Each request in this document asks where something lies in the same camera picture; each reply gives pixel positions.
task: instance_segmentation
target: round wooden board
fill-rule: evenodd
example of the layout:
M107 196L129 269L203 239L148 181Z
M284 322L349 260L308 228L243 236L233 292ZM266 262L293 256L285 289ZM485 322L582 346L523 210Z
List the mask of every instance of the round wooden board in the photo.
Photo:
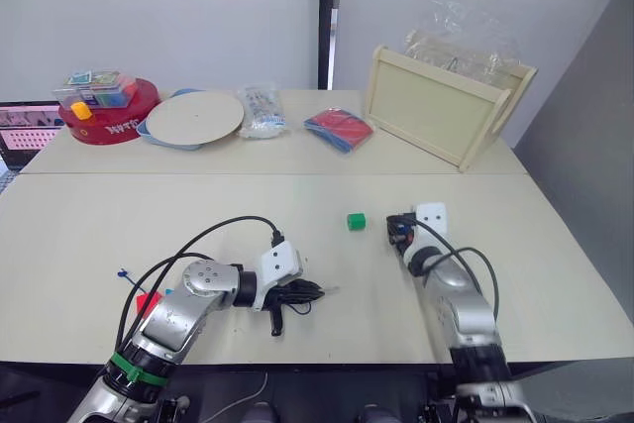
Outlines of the round wooden board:
M164 143L192 146L224 138L240 126L245 115L233 96L197 91L166 99L152 110L146 125Z

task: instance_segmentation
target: plastic bag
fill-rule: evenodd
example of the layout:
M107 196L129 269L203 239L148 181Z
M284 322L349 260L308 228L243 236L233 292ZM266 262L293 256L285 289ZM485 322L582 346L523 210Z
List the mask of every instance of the plastic bag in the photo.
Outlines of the plastic bag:
M237 96L245 108L245 119L238 131L241 137L269 139L286 129L286 118L274 87L246 86L237 92Z
M405 38L407 56L491 85L519 63L509 29L483 10L434 0L420 27Z
M373 132L366 121L338 108L327 109L308 118L304 121L304 128L343 153L356 149Z

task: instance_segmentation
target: red container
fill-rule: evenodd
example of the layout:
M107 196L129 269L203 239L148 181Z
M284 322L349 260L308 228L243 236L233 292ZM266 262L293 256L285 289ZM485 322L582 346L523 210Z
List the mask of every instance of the red container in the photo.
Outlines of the red container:
M149 81L137 78L137 92L127 108L93 109L84 121L59 106L59 117L70 133L86 144L118 144L139 136L137 126L159 104L159 92Z

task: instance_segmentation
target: small green block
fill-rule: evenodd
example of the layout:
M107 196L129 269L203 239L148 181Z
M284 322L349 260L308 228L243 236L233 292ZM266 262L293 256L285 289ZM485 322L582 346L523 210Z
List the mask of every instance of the small green block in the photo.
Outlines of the small green block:
M366 227L366 215L363 213L351 213L348 215L348 230L362 230Z

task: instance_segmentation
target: black cable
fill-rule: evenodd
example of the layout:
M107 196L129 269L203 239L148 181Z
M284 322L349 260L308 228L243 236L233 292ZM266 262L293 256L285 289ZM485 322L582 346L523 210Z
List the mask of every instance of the black cable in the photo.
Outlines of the black cable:
M141 278L137 280L137 282L132 287L132 290L126 298L126 303L123 305L123 310L121 311L121 318L119 319L119 329L117 330L117 339L115 341L115 351L119 349L119 346L121 346L121 341L123 340L123 332L126 328L126 320L128 319L128 313L130 312L130 305L132 304L132 300L135 298L135 294L141 288L141 285L144 283L144 281L148 279L161 266L165 266L167 263L169 263L169 260L171 260L171 258L173 257L167 258L162 262L152 266L143 276L141 276ZM208 256L202 255L200 253L183 253L181 258L201 258L203 260L211 260Z
M152 289L148 293L148 297L146 298L146 302L144 303L143 307L141 308L141 310L137 314L137 317L135 318L134 322L132 323L132 326L130 327L130 329L128 330L128 333L126 334L126 337L123 338L123 340L122 340L122 342L121 342L121 344L120 344L120 346L118 348L119 352L123 352L123 350L125 349L126 345L130 341L130 339L132 339L132 336L134 335L135 331L139 327L139 324L141 323L141 320L143 319L143 316L146 314L146 311L150 307L150 303L152 302L152 298L154 297L155 293L157 292L157 289L159 289L160 284L162 283L163 279L165 278L165 276L167 275L167 273L169 272L171 267L174 265L176 260L179 260L180 258L182 258L183 254L187 251L187 249L189 247L191 247L194 243L196 243L198 240L203 238L205 235L208 235L209 233L213 232L214 230L218 230L219 228L224 227L225 225L229 225L231 223L241 222L241 221L245 221L245 220L257 220L257 221L264 222L267 225L269 225L272 228L272 230L273 230L273 240L272 240L273 245L276 244L276 242L279 242L280 240L283 241L283 237L281 237L281 233L279 232L279 230L277 230L277 227L275 227L275 225L273 225L273 223L269 219L264 218L264 217L260 217L258 215L244 215L242 217L230 218L228 220L225 220L223 222L217 223L216 225L213 225L212 227L209 227L206 230L203 230L202 232L200 232L194 238L189 240L180 250L178 250L178 252L173 257L168 259L168 262L165 264L165 268L160 272L160 274L158 275L157 280L155 281L155 284L152 286Z
M295 313L299 314L300 316L305 316L306 314L310 314L310 311L313 310L313 305L309 302L307 302L306 304L308 304L308 307L306 308L305 311L300 311L299 309L297 309L295 306L293 306L292 304L286 302L285 303L288 307L290 307Z
M453 250L452 252L447 253L446 255L442 255L433 263L431 263L429 266L425 267L425 269L423 269L423 275L428 275L432 270L434 270L434 268L442 264L444 261L448 260L451 257L459 257L460 253L463 253L463 252L475 253L476 255L480 257L480 259L486 265L486 268L488 269L488 273L491 276L491 282L493 283L493 317L495 318L495 320L497 320L497 313L499 311L499 287L497 285L497 276L495 275L495 270L493 269L493 266L488 260L488 258L484 255L483 252L481 252L477 248L463 247L463 248L458 248L457 250Z
M452 247L450 245L450 243L443 238L442 235L440 235L436 230L434 230L432 227L430 227L426 223L423 223L423 222L421 222L419 220L416 220L415 218L406 217L404 215L391 215L391 216L387 217L387 223L389 223L390 221L391 222L400 222L401 224L405 223L407 225L419 225L420 227L423 227L427 232L431 233L432 236L434 236L434 238L436 238L436 240L438 240L440 243L443 244L443 246L445 248L447 248L447 250L449 250L452 253L454 253L456 251L456 249L454 247ZM465 269L465 271L467 272L469 277L474 282L474 286L475 286L475 289L477 290L477 292L482 294L482 288L480 287L479 282L477 282L476 275L474 274L472 269L469 267L469 265L467 264L465 259L463 259L463 257L461 257L459 254L456 254L455 257L458 259L458 261L463 266L463 268Z

